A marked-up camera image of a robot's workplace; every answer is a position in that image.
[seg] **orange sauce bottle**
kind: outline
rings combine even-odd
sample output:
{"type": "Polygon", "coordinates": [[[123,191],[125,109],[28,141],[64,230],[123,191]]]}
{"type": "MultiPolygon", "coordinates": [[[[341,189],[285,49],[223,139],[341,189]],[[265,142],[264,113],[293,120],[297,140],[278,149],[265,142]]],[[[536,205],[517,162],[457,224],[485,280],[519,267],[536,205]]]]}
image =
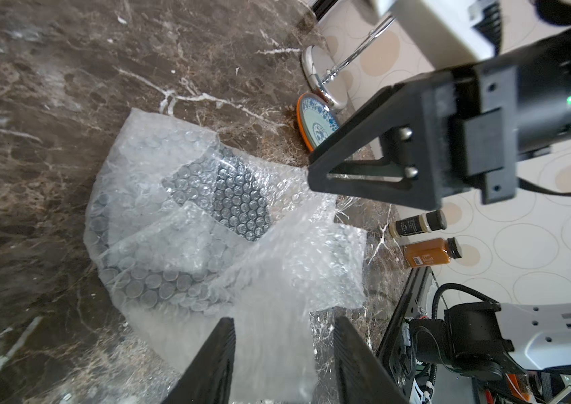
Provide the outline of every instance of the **orange sauce bottle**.
{"type": "Polygon", "coordinates": [[[432,238],[404,247],[404,258],[413,267],[449,264],[452,258],[461,257],[461,246],[456,238],[432,238]]]}

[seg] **black bottle cap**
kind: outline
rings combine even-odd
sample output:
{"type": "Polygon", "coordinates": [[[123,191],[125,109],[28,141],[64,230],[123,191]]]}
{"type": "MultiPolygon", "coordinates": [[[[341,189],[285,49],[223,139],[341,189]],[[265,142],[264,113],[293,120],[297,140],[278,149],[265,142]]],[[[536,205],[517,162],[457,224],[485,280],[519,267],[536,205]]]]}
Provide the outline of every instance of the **black bottle cap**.
{"type": "Polygon", "coordinates": [[[447,247],[449,248],[449,254],[451,258],[462,258],[461,255],[461,245],[458,243],[455,237],[447,239],[447,247]]]}
{"type": "Polygon", "coordinates": [[[443,211],[440,209],[427,213],[427,224],[431,230],[445,230],[447,229],[447,219],[443,211]]]}

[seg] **blue and white plate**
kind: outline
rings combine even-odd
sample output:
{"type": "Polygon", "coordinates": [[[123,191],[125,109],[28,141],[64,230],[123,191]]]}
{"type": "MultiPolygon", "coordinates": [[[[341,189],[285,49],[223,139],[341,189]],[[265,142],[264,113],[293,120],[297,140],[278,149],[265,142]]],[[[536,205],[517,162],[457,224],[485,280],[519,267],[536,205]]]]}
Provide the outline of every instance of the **blue and white plate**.
{"type": "Polygon", "coordinates": [[[328,105],[312,93],[305,93],[299,97],[296,117],[301,135],[310,151],[316,149],[322,141],[339,129],[337,118],[328,105]]]}

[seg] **brown marble surface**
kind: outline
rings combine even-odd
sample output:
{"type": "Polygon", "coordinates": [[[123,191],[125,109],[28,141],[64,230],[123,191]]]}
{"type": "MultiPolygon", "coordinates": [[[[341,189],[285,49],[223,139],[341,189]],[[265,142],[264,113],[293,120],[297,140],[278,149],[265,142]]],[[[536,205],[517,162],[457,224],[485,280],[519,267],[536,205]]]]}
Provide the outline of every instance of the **brown marble surface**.
{"type": "MultiPolygon", "coordinates": [[[[0,403],[161,401],[179,375],[112,307],[82,244],[95,175],[132,107],[305,166],[297,50],[322,43],[297,0],[0,1],[0,403]]],[[[337,401],[332,317],[376,349],[408,274],[385,237],[394,208],[347,206],[338,221],[368,230],[369,297],[311,316],[315,402],[337,401]]]]}

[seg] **bubble wrap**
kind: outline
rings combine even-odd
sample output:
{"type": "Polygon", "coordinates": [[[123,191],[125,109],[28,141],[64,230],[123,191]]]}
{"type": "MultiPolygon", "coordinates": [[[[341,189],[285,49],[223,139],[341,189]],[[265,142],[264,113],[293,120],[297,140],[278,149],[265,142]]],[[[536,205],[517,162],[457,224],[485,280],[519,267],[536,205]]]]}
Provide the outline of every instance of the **bubble wrap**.
{"type": "Polygon", "coordinates": [[[364,230],[306,171],[137,109],[97,176],[84,242],[113,304],[179,372],[232,317],[232,400],[310,401],[309,312],[365,301],[364,230]]]}

